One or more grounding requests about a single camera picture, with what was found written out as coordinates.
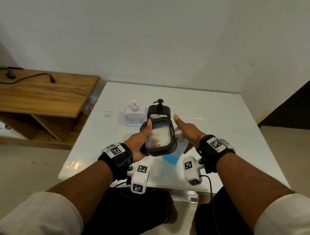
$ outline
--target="black soap dispenser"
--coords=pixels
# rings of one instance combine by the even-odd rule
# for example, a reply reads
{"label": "black soap dispenser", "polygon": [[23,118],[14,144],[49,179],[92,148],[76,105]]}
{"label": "black soap dispenser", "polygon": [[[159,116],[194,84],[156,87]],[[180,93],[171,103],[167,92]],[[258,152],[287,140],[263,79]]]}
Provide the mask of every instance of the black soap dispenser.
{"label": "black soap dispenser", "polygon": [[171,113],[170,113],[170,108],[168,106],[163,105],[163,100],[158,99],[154,103],[158,103],[157,105],[151,105],[148,108],[148,119],[156,119],[156,118],[162,118],[162,117],[167,117],[171,119]]}

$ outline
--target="hand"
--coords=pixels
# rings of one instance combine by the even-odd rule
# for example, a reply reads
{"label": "hand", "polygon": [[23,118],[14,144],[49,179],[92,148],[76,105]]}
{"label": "hand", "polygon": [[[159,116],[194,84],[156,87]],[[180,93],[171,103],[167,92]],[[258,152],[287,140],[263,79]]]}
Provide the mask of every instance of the hand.
{"label": "hand", "polygon": [[124,144],[127,145],[127,147],[131,150],[132,152],[132,157],[133,157],[133,162],[138,162],[145,156],[147,156],[146,153],[142,153],[140,151],[140,148],[142,145],[145,143],[145,139],[148,136],[148,134],[152,130],[152,121],[151,119],[148,120],[148,124],[146,127],[140,131],[139,133],[133,134],[132,136],[129,137],[128,140],[124,142]]}
{"label": "hand", "polygon": [[195,147],[195,149],[198,148],[199,138],[205,135],[205,133],[199,130],[194,124],[183,122],[176,114],[173,116],[173,119],[185,138],[189,141],[184,153],[187,153],[192,147]]}

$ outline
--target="tabletop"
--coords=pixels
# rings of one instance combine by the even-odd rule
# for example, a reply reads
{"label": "tabletop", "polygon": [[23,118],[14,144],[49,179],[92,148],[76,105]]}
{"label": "tabletop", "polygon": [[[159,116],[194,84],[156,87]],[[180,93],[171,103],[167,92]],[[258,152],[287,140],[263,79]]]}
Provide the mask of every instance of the tabletop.
{"label": "tabletop", "polygon": [[98,76],[70,73],[27,69],[12,71],[15,79],[8,79],[5,76],[7,71],[3,69],[0,81],[14,82],[27,76],[49,73],[56,82],[51,83],[48,75],[41,75],[12,85],[0,84],[0,111],[76,118],[99,80]]}
{"label": "tabletop", "polygon": [[[231,143],[236,153],[285,185],[288,185],[278,163],[272,155],[257,124],[240,94],[168,88],[107,82],[95,108],[90,114],[79,138],[69,154],[60,174],[67,179],[94,163],[103,148],[114,142],[124,142],[138,127],[124,124],[124,107],[137,99],[143,106],[150,106],[158,99],[184,121],[195,124],[205,133],[222,137]],[[147,156],[142,161],[150,163],[149,187],[210,192],[208,179],[191,186],[185,181],[183,159],[198,153],[191,149],[180,157],[174,166],[162,156]],[[217,173],[209,174],[212,191],[218,192],[222,183]]]}

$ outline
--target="white shirt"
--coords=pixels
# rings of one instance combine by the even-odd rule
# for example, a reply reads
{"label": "white shirt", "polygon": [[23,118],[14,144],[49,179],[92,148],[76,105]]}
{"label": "white shirt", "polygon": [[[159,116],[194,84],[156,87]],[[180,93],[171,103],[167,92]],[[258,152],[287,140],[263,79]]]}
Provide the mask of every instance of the white shirt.
{"label": "white shirt", "polygon": [[[75,206],[56,193],[34,193],[0,221],[0,234],[78,235],[83,220]],[[255,235],[310,234],[310,199],[300,194],[283,196],[263,212]]]}

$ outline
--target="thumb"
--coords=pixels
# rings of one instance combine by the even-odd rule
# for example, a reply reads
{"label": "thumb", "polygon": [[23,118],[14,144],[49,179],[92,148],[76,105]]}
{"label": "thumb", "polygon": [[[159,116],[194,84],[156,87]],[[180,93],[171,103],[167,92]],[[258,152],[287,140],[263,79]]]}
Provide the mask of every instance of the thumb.
{"label": "thumb", "polygon": [[185,122],[183,122],[183,121],[179,118],[179,116],[176,115],[176,114],[173,116],[173,119],[174,119],[175,123],[177,124],[178,128],[179,128],[179,129],[182,129],[183,126],[184,126],[184,124],[185,124]]}
{"label": "thumb", "polygon": [[140,131],[140,133],[143,134],[144,137],[146,138],[147,135],[151,132],[151,130],[152,130],[152,121],[151,121],[151,119],[149,119],[148,124],[146,125],[146,127],[142,131]]}

